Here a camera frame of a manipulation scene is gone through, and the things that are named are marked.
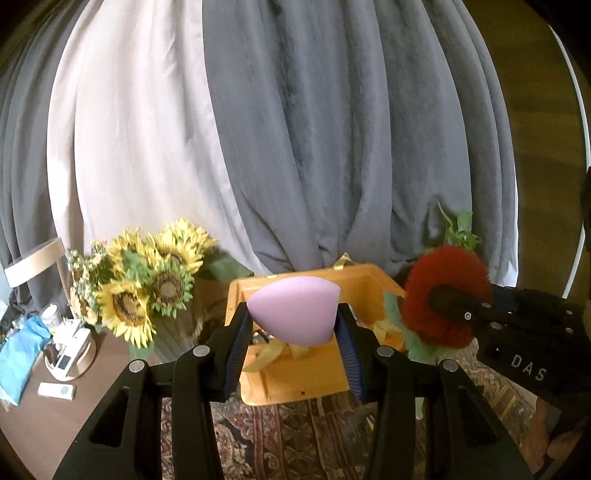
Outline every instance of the artificial sunflower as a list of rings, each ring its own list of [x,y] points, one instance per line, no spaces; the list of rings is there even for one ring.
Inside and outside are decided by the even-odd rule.
[[[170,226],[170,230],[177,240],[193,248],[198,254],[204,254],[217,243],[205,228],[195,227],[184,218],[176,220]]]
[[[152,274],[152,308],[166,316],[177,317],[193,298],[193,277],[174,260],[161,260]]]
[[[125,277],[129,270],[129,258],[124,259],[126,252],[138,254],[139,258],[146,257],[148,246],[142,241],[139,228],[136,230],[123,230],[123,235],[111,240],[111,246],[107,248],[112,269],[119,277]]]
[[[164,260],[175,260],[189,275],[197,273],[203,265],[203,256],[183,240],[177,239],[170,228],[156,236],[146,234],[146,248],[156,249]]]
[[[124,335],[126,342],[145,348],[156,333],[148,314],[149,297],[134,281],[116,281],[103,285],[96,293],[103,322],[116,337]]]

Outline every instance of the patterned rug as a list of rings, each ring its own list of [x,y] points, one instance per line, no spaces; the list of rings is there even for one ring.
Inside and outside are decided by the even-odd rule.
[[[511,437],[520,445],[533,409],[504,377],[480,364],[476,347],[456,360],[479,387]],[[212,404],[217,445],[226,480],[361,480],[371,445],[368,417],[374,404],[360,405],[349,392],[313,400],[250,407],[238,393]],[[417,422],[414,478],[423,479],[426,431]],[[163,402],[162,466],[173,480],[171,401]]]

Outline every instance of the table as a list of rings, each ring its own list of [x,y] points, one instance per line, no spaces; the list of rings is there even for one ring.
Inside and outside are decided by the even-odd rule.
[[[24,465],[37,480],[51,480],[70,444],[113,381],[129,363],[123,338],[104,329],[94,333],[97,354],[94,363],[73,380],[73,401],[37,395],[40,382],[56,382],[40,362],[18,407],[0,408],[0,429]]]

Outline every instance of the blue cloth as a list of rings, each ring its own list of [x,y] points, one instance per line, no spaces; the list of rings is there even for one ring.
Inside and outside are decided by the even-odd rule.
[[[31,317],[23,329],[10,337],[0,351],[0,398],[13,405],[21,401],[31,368],[51,338],[39,317]]]

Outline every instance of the red fluffy toy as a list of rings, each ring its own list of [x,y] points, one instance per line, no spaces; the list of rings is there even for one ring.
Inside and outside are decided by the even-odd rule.
[[[482,301],[492,301],[492,286],[486,265],[472,252],[446,245],[419,258],[408,276],[402,301],[402,321],[432,345],[450,348],[468,346],[472,330],[435,313],[428,300],[437,285],[449,285]]]

